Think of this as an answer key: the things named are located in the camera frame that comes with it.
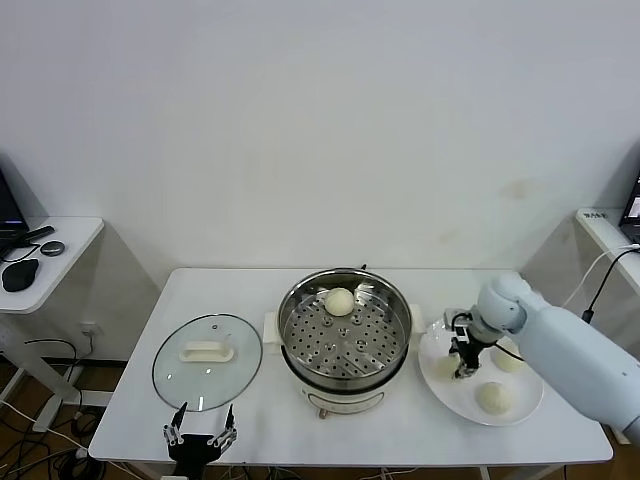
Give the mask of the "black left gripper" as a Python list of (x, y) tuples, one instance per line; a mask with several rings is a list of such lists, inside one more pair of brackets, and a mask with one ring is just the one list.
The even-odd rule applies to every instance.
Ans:
[(165, 442), (168, 444), (168, 455), (175, 462), (173, 476), (200, 480), (204, 476), (206, 466), (222, 456), (220, 446), (230, 446), (237, 438), (233, 405), (227, 410), (224, 430), (215, 438), (212, 435), (185, 434), (181, 437), (180, 427), (186, 413), (188, 403), (184, 402), (173, 415), (169, 424), (163, 427)]

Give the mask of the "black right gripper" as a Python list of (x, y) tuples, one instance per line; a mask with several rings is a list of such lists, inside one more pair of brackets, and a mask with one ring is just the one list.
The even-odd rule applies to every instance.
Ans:
[(474, 339), (468, 341), (451, 340), (448, 355), (459, 354), (461, 366), (453, 372), (453, 379), (466, 379), (475, 374), (475, 370), (480, 368), (479, 356), (484, 350), (484, 344)]

